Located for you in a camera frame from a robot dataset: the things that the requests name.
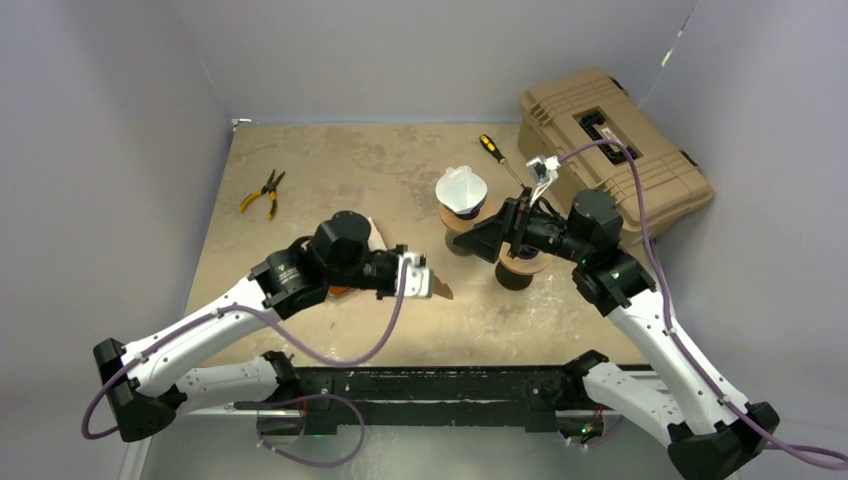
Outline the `blue glass dripper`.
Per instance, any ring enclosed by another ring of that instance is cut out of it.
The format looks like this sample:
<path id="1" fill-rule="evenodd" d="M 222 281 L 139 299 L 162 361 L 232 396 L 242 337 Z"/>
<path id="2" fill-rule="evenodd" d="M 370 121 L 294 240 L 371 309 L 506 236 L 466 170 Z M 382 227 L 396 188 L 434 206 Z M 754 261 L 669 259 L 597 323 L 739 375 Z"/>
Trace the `blue glass dripper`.
<path id="1" fill-rule="evenodd" d="M 449 209 L 449 211 L 452 215 L 461 220 L 471 220 L 480 215 L 483 207 L 486 205 L 486 202 L 487 198 L 484 197 L 482 200 L 472 206 L 463 207 L 461 209 Z"/>
<path id="2" fill-rule="evenodd" d="M 529 246 L 523 246 L 517 253 L 517 257 L 523 260 L 529 260 L 535 258 L 539 254 L 539 251 L 535 248 Z"/>

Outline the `orange coffee filter box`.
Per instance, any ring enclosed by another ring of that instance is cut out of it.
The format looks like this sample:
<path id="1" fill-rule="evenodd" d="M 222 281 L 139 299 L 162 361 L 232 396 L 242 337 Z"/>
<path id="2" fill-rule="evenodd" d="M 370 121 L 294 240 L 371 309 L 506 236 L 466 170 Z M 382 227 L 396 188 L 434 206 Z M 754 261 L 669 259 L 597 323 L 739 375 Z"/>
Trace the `orange coffee filter box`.
<path id="1" fill-rule="evenodd" d="M 370 251 L 385 250 L 386 249 L 386 243 L 385 243 L 384 237 L 383 237 L 381 231 L 379 230 L 378 226 L 376 225 L 374 219 L 370 216 L 367 216 L 366 220 L 368 221 L 368 223 L 370 225 L 370 234 L 369 234 L 369 237 L 368 237 L 368 240 L 367 240 L 367 245 L 368 245 L 369 250 Z M 332 298 L 340 298 L 342 296 L 347 295 L 348 293 L 350 293 L 352 291 L 353 291 L 352 287 L 333 286 L 329 289 L 328 293 L 329 293 L 329 296 L 332 297 Z"/>

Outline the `red black coffee carafe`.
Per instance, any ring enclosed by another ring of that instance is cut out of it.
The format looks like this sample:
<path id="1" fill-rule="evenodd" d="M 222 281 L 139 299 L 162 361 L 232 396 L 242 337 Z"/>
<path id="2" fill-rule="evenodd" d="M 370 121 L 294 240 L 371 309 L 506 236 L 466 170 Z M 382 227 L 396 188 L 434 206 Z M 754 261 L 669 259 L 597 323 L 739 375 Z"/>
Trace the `red black coffee carafe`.
<path id="1" fill-rule="evenodd" d="M 503 288 L 510 291 L 521 291 L 531 285 L 534 275 L 516 273 L 507 268 L 504 264 L 497 263 L 495 267 L 495 278 Z"/>

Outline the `white paper coffee filter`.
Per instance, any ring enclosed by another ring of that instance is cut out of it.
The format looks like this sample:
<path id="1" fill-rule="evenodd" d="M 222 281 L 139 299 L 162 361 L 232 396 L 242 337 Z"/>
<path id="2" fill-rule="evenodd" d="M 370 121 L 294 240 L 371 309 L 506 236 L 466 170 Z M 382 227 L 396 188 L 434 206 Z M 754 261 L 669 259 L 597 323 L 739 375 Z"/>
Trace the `white paper coffee filter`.
<path id="1" fill-rule="evenodd" d="M 469 166 L 448 167 L 435 186 L 437 200 L 448 210 L 472 206 L 487 194 L 486 182 Z"/>

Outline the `brown paper coffee filter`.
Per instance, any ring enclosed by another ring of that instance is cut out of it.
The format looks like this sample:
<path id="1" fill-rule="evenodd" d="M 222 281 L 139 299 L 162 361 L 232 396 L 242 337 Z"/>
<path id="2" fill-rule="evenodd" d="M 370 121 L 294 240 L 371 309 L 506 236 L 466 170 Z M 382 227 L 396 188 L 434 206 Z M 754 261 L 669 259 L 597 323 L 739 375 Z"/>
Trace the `brown paper coffee filter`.
<path id="1" fill-rule="evenodd" d="M 432 294 L 434 296 L 438 296 L 444 299 L 453 300 L 454 294 L 451 287 L 439 279 L 437 276 L 433 276 L 431 279 L 432 285 Z"/>

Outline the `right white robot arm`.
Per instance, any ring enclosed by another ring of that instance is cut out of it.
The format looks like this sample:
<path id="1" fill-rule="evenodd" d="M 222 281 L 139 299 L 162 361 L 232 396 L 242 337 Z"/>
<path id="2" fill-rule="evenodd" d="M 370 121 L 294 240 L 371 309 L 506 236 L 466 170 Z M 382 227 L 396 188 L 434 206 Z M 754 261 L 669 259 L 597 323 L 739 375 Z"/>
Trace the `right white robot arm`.
<path id="1" fill-rule="evenodd" d="M 512 256 L 531 249 L 574 262 L 578 292 L 637 346 L 668 392 L 591 351 L 566 364 L 556 402 L 610 407 L 663 445 L 683 478 L 725 479 L 764 450 L 760 433 L 774 432 L 779 417 L 726 381 L 665 313 L 652 276 L 619 244 L 622 226 L 605 192 L 579 192 L 561 217 L 532 204 L 524 190 L 452 242 L 490 263 L 503 248 Z"/>

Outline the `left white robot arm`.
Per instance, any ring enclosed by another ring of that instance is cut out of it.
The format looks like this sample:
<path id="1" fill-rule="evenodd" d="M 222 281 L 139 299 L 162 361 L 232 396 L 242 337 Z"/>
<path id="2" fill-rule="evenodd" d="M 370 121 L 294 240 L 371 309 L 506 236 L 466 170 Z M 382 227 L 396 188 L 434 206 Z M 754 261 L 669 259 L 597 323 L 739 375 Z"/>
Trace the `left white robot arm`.
<path id="1" fill-rule="evenodd" d="M 231 289 L 169 327 L 129 343 L 107 338 L 93 349 L 102 381 L 94 400 L 107 400 L 115 426 L 94 432 L 95 407 L 84 413 L 89 440 L 118 433 L 125 442 L 162 431 L 179 415 L 233 402 L 267 402 L 284 409 L 297 399 L 298 382 L 286 357 L 264 354 L 243 364 L 205 368 L 203 362 L 265 327 L 276 330 L 308 357 L 334 367 L 357 366 L 387 343 L 408 298 L 429 298 L 434 275 L 425 255 L 404 244 L 373 249 L 369 220 L 340 211 L 311 236 L 269 254 Z M 319 354 L 282 328 L 282 321 L 324 302 L 333 287 L 372 290 L 393 297 L 395 309 L 383 336 L 365 354 L 339 362 Z"/>

